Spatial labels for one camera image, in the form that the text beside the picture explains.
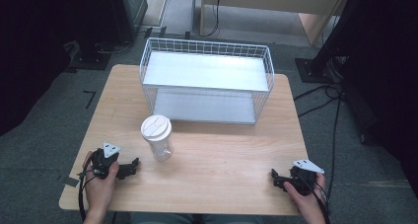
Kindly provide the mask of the dark cabinet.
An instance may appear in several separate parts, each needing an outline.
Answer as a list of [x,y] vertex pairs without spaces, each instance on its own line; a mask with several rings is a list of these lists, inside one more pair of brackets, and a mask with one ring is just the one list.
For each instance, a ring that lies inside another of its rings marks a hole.
[[133,41],[148,9],[147,0],[111,0],[116,25],[116,40]]

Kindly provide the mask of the person's left hand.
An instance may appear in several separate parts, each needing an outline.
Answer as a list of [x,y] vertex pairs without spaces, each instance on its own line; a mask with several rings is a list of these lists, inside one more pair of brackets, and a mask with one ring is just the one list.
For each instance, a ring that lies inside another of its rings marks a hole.
[[89,211],[106,213],[113,197],[119,164],[117,161],[111,164],[108,175],[104,180],[96,178],[91,170],[91,162],[89,161],[92,154],[93,152],[89,151],[84,161],[84,164],[87,166],[86,180],[88,181],[85,186],[89,206],[87,213]]

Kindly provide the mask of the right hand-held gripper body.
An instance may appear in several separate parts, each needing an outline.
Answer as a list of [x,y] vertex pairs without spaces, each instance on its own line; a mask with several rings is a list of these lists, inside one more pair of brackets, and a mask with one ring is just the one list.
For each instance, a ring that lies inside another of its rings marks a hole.
[[292,164],[290,170],[292,185],[299,194],[310,194],[315,187],[316,175],[324,174],[324,169],[309,159],[293,161]]

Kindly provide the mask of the person's right hand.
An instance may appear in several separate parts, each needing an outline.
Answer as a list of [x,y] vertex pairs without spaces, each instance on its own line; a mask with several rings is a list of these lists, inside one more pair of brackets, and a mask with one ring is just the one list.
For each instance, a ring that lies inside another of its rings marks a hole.
[[323,174],[316,175],[314,193],[306,196],[300,195],[290,183],[284,183],[284,186],[290,197],[296,203],[296,206],[303,217],[308,215],[323,216],[321,207],[318,203],[319,200],[322,204],[325,204],[326,202],[326,198],[322,194],[322,190],[325,188],[325,176]]

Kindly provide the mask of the black stand base plate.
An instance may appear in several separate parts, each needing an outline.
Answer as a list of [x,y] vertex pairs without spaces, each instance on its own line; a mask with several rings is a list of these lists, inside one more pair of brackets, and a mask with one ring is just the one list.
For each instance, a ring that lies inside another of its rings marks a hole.
[[76,52],[68,66],[69,69],[105,70],[110,60],[109,53],[95,43],[75,42]]

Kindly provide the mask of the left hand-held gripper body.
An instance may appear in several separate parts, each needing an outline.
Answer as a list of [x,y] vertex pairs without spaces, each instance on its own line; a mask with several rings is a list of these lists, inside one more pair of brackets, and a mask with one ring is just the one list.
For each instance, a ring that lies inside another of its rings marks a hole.
[[103,147],[93,153],[92,168],[97,177],[102,180],[107,177],[109,167],[117,160],[120,150],[119,146],[104,142]]

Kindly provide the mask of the black metal stand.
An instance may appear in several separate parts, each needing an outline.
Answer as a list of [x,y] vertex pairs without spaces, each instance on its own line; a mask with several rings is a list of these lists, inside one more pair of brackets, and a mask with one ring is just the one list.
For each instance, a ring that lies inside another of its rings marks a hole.
[[353,50],[361,34],[361,21],[365,18],[365,1],[347,1],[336,27],[314,59],[295,59],[304,83],[333,83],[328,62],[334,56],[348,55]]

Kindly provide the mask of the clear cup with white lid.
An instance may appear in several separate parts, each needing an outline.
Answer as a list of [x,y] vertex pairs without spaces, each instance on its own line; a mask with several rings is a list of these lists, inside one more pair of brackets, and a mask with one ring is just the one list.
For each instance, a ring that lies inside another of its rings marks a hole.
[[170,141],[172,129],[171,121],[160,114],[151,115],[142,122],[142,136],[150,145],[154,157],[159,161],[169,159],[173,153]]

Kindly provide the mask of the light wooden desk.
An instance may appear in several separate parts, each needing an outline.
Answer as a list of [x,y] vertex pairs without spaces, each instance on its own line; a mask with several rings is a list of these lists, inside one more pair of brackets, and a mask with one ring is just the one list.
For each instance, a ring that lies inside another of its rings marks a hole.
[[298,13],[310,44],[315,44],[332,16],[346,0],[201,0],[200,32],[204,33],[204,6],[213,5]]

